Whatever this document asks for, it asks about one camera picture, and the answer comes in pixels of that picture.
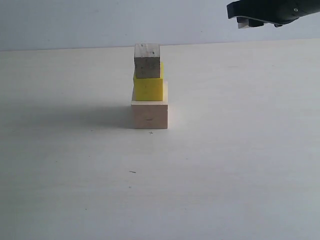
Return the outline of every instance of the wooden block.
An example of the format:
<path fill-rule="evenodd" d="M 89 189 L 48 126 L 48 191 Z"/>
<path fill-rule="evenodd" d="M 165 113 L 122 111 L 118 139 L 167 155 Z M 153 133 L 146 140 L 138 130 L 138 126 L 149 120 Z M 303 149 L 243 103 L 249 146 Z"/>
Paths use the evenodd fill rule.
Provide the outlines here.
<path fill-rule="evenodd" d="M 160 45 L 136 44 L 134 47 L 134 68 L 138 79 L 160 78 Z"/>
<path fill-rule="evenodd" d="M 161 63 L 159 78 L 137 78 L 133 75 L 134 93 L 136 101 L 163 101 L 164 95 L 164 64 Z"/>
<path fill-rule="evenodd" d="M 163 101 L 136 101 L 133 88 L 131 107 L 136 129 L 167 129 L 168 83 L 163 83 Z"/>

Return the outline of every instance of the gray block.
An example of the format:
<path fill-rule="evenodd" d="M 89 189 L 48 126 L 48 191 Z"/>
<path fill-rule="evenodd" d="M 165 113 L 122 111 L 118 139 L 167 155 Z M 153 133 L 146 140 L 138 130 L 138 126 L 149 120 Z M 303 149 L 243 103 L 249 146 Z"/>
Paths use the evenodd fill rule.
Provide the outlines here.
<path fill-rule="evenodd" d="M 136 44 L 134 47 L 135 76 L 138 79 L 160 78 L 160 45 Z"/>

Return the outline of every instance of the table surface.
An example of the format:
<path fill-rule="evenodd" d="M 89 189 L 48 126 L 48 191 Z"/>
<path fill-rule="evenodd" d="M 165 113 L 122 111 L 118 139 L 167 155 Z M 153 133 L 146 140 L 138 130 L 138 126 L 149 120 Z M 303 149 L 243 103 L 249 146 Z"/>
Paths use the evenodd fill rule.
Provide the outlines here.
<path fill-rule="evenodd" d="M 169 129 L 132 128 L 134 48 L 0 52 L 3 240 L 320 236 L 320 40 L 162 46 Z"/>

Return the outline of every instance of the stacked blocks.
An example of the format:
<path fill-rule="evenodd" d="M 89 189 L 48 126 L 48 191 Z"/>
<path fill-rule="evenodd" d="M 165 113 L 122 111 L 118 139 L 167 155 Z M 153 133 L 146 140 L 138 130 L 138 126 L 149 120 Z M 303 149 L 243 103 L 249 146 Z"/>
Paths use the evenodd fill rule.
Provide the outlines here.
<path fill-rule="evenodd" d="M 137 129 L 168 128 L 168 83 L 159 44 L 136 44 L 131 107 Z"/>

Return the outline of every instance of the light wooden block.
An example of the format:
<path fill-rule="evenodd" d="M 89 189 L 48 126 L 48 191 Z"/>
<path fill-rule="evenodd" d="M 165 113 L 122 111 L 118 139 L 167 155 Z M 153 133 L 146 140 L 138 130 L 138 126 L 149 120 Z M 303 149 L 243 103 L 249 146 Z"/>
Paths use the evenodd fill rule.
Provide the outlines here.
<path fill-rule="evenodd" d="M 163 101 L 164 95 L 164 64 L 161 63 L 159 78 L 137 78 L 133 75 L 134 93 L 136 101 Z"/>
<path fill-rule="evenodd" d="M 163 101 L 136 101 L 133 88 L 131 107 L 136 129 L 167 129 L 168 83 L 163 83 Z"/>
<path fill-rule="evenodd" d="M 160 45 L 136 44 L 134 47 L 134 69 L 139 79 L 160 78 Z"/>

